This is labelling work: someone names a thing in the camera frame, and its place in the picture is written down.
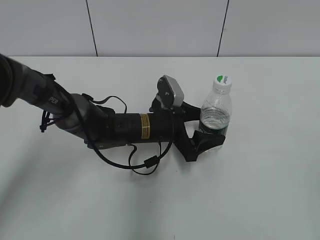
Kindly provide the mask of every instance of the robotic arm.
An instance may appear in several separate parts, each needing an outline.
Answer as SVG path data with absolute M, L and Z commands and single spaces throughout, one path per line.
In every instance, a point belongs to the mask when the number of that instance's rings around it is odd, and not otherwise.
M 199 120 L 200 109 L 184 102 L 184 93 L 174 78 L 164 75 L 157 89 L 150 113 L 127 113 L 127 106 L 125 113 L 115 113 L 100 104 L 118 97 L 94 101 L 84 93 L 70 94 L 55 82 L 52 74 L 42 74 L 0 54 L 0 106 L 10 107 L 19 98 L 42 109 L 42 132 L 55 124 L 83 139 L 102 160 L 115 167 L 134 170 L 156 166 L 172 143 L 187 162 L 194 162 L 202 152 L 223 144 L 223 135 L 194 131 L 193 137 L 188 137 L 185 122 Z M 158 142 L 169 142 L 165 151 L 136 166 L 115 163 L 100 152 L 134 143 Z

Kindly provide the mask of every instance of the green logo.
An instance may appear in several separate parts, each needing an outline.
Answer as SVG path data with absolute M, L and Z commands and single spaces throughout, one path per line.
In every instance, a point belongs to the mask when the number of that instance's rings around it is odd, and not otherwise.
M 224 76 L 218 76 L 216 79 L 217 79 L 217 81 L 219 82 L 219 83 L 221 83 L 221 80 L 224 78 Z

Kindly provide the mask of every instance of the white table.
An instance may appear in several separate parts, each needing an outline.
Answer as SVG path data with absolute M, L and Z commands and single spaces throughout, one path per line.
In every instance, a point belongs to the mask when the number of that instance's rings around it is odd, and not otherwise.
M 220 152 L 187 163 L 172 147 L 154 175 L 140 176 L 55 126 L 40 133 L 38 108 L 2 107 L 1 240 L 320 239 L 320 58 L 15 59 L 71 93 L 117 95 L 132 113 L 148 111 L 163 74 L 195 106 L 228 74 L 233 114 Z M 138 147 L 136 163 L 158 152 Z M 103 152 L 126 164 L 131 150 Z

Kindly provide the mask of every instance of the white wall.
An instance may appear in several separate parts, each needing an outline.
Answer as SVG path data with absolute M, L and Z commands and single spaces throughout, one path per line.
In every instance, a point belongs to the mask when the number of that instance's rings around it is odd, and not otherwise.
M 0 53 L 95 56 L 84 0 L 1 0 Z
M 10 56 L 216 56 L 228 0 L 3 0 Z M 319 56 L 319 0 L 230 0 L 219 56 Z
M 230 0 L 220 56 L 319 56 L 319 0 Z

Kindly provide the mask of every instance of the water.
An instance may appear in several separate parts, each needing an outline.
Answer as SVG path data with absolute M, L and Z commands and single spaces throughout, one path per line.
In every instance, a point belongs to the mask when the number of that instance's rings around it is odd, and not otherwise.
M 201 110 L 201 119 L 199 123 L 199 130 L 206 134 L 221 134 L 226 135 L 228 125 L 230 122 L 230 114 L 220 108 L 206 107 Z M 211 148 L 206 152 L 217 152 L 222 145 Z

